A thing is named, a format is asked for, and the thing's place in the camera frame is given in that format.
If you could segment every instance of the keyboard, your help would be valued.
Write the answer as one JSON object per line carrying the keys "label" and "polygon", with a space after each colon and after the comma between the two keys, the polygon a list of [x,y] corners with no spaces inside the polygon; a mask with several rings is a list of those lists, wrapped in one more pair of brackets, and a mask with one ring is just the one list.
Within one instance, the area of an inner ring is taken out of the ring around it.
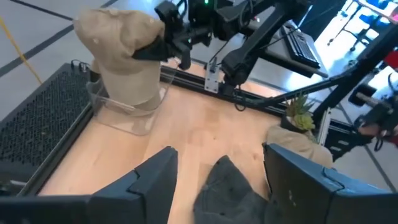
{"label": "keyboard", "polygon": [[302,33],[298,30],[292,32],[293,27],[282,26],[280,29],[289,51],[290,57],[296,62],[303,63],[313,68],[320,68],[319,61],[314,56]]}

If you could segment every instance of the small potted plant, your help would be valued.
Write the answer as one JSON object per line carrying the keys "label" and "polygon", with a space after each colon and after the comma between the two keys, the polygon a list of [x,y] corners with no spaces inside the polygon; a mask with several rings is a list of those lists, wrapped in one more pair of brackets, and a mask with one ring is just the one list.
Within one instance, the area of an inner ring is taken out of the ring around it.
{"label": "small potted plant", "polygon": [[312,115],[309,112],[313,102],[307,103],[308,95],[300,94],[296,98],[286,101],[286,114],[280,121],[280,126],[289,131],[306,133],[315,128]]}

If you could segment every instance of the crumpled cloth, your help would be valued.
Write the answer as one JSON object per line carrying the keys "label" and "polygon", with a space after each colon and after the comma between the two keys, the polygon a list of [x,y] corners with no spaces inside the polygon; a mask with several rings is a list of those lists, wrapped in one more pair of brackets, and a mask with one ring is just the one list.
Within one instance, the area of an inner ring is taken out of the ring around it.
{"label": "crumpled cloth", "polygon": [[266,141],[267,144],[278,144],[327,168],[333,165],[333,156],[330,151],[312,142],[304,134],[295,133],[280,126],[272,126],[268,129]]}
{"label": "crumpled cloth", "polygon": [[193,213],[195,224],[264,224],[266,206],[267,201],[253,191],[229,157],[223,156],[201,188]]}
{"label": "crumpled cloth", "polygon": [[160,62],[134,60],[133,53],[164,35],[164,23],[141,11],[90,9],[73,21],[93,54],[91,70],[101,74],[112,100],[144,110],[160,103]]}

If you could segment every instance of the black perforated panel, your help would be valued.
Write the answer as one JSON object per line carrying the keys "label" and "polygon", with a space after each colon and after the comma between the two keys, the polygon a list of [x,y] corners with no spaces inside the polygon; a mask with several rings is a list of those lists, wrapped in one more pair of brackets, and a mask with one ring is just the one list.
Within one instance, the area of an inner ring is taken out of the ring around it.
{"label": "black perforated panel", "polygon": [[33,174],[89,103],[85,84],[65,64],[9,114],[0,124],[0,164]]}

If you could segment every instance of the yellow cable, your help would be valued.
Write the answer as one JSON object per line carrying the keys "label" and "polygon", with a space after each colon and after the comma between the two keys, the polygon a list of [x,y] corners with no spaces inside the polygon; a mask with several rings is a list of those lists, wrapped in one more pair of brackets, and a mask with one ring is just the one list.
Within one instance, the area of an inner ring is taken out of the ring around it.
{"label": "yellow cable", "polygon": [[2,17],[0,16],[0,25],[2,27],[2,29],[5,31],[8,39],[10,39],[12,45],[14,46],[15,50],[17,51],[19,57],[21,58],[21,60],[24,62],[24,64],[26,65],[26,67],[33,73],[33,75],[36,77],[37,81],[40,84],[43,84],[43,82],[41,81],[39,75],[35,72],[35,70],[32,68],[32,66],[30,66],[29,62],[26,60],[24,54],[21,52],[21,50],[19,49],[17,43],[15,43],[14,38],[12,38],[12,35],[10,34],[6,24],[4,23]]}

